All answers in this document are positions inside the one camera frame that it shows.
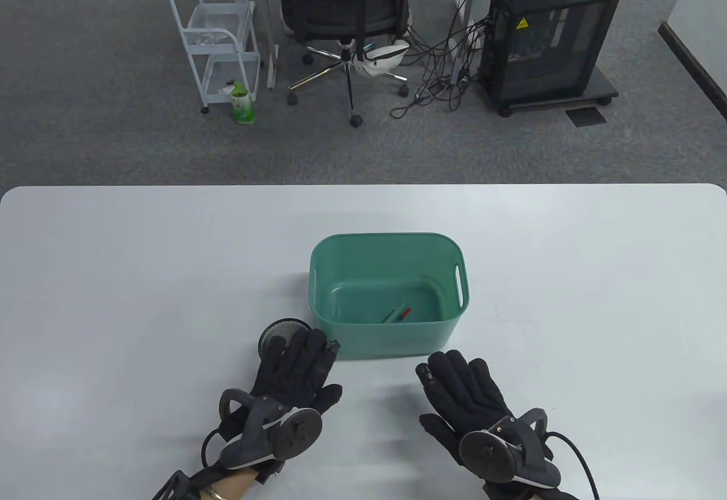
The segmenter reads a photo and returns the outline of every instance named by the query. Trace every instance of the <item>gold bracelet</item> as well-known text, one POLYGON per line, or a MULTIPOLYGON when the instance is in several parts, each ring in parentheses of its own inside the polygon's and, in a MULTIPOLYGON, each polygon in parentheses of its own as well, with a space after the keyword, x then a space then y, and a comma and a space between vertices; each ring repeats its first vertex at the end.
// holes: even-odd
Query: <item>gold bracelet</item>
POLYGON ((212 497, 213 500, 225 500, 225 498, 223 498, 220 495, 218 495, 218 492, 215 489, 213 489, 212 487, 207 487, 202 492, 207 493, 208 495, 210 495, 210 497, 212 497))

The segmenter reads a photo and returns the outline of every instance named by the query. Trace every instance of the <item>green plastic basket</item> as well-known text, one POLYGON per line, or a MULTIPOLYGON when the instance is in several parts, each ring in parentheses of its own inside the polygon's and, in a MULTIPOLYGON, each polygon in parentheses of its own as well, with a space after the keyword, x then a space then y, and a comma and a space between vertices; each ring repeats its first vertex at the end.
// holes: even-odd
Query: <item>green plastic basket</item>
POLYGON ((434 233, 329 237, 312 253, 308 290, 321 328, 354 358, 436 352, 470 302, 462 251, 434 233), (402 305, 407 318, 384 324, 402 305))

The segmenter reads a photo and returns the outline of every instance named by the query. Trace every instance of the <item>basket handle hole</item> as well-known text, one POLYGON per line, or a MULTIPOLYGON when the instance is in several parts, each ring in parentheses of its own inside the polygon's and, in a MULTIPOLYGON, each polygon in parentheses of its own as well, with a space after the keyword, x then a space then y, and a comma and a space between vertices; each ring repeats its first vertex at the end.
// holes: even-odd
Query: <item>basket handle hole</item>
POLYGON ((465 297, 462 295, 462 277, 459 274, 459 265, 454 266, 454 282, 457 284, 457 297, 459 298, 459 307, 465 304, 465 297))
POLYGON ((316 305, 316 298, 317 298, 317 269, 314 268, 314 293, 312 293, 313 297, 312 300, 314 300, 314 307, 317 307, 316 305))

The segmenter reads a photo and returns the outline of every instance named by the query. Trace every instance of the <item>green pen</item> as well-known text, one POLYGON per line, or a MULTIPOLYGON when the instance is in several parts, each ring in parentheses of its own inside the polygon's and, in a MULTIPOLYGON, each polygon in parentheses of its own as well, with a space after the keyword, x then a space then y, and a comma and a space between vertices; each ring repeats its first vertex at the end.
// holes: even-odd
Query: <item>green pen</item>
POLYGON ((384 321, 382 322, 382 324, 390 324, 392 322, 392 320, 394 320, 395 318, 399 318, 400 316, 402 316, 402 313, 405 310, 407 310, 407 304, 406 303, 402 303, 397 308, 395 308, 394 310, 392 310, 391 313, 389 313, 386 316, 386 318, 384 318, 384 321))

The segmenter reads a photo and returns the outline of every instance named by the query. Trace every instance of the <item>white wire cart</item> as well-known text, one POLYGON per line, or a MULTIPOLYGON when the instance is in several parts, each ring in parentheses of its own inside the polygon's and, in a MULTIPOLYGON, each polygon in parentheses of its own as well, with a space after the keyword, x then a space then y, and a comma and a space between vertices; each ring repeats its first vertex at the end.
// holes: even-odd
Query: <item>white wire cart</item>
POLYGON ((197 1, 186 26, 179 16, 177 2, 169 0, 169 4, 197 83, 202 113, 208 113, 210 105, 231 101, 225 88, 233 80, 241 81, 254 101, 260 80, 260 52, 252 23, 255 3, 250 0, 197 1), (194 61, 197 55, 207 56, 202 79, 194 61))

